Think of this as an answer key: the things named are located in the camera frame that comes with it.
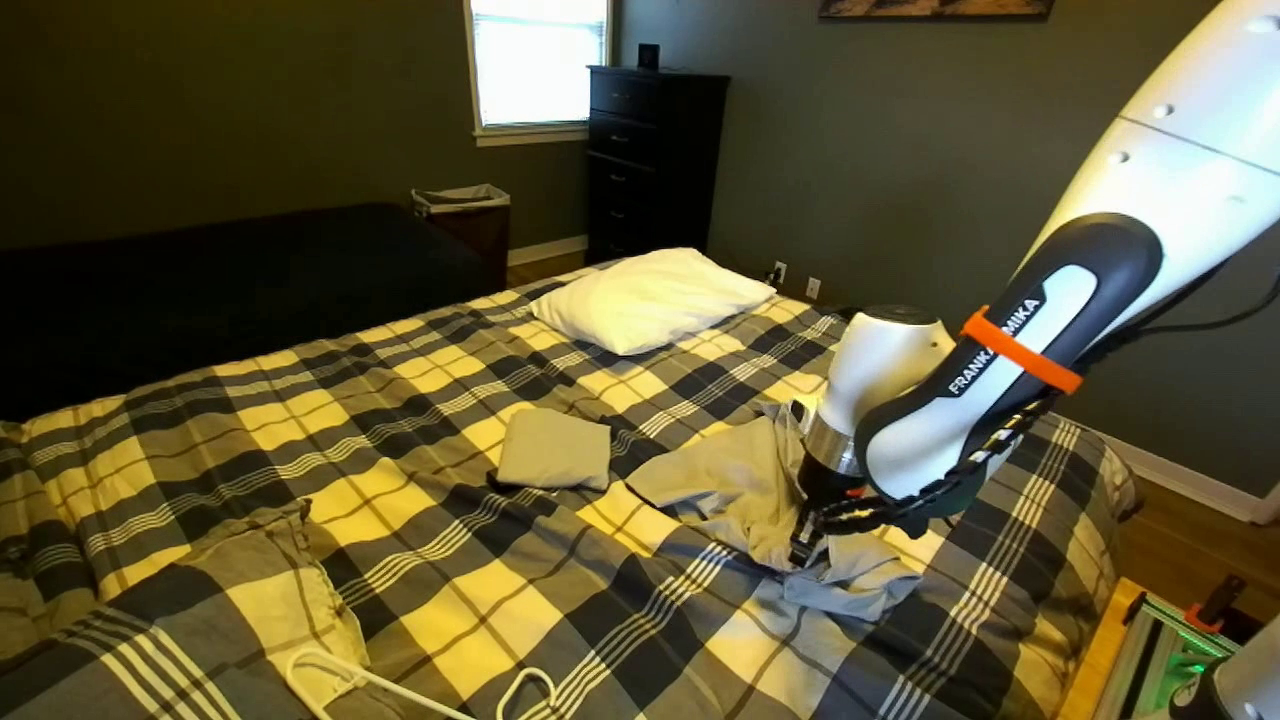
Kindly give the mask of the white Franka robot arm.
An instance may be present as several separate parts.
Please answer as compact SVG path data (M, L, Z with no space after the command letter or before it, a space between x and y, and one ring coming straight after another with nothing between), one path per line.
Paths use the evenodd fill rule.
M1280 0L1219 0L1103 127L962 323L848 322L807 418L791 552L961 513L1084 369L1280 222Z

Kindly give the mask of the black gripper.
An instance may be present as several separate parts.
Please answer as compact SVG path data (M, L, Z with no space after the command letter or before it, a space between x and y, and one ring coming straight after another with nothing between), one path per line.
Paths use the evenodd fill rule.
M797 568L811 564L825 536L851 536L871 528L902 528L908 536L917 536L920 520L857 476L838 476L819 462L798 466L798 520L791 532Z

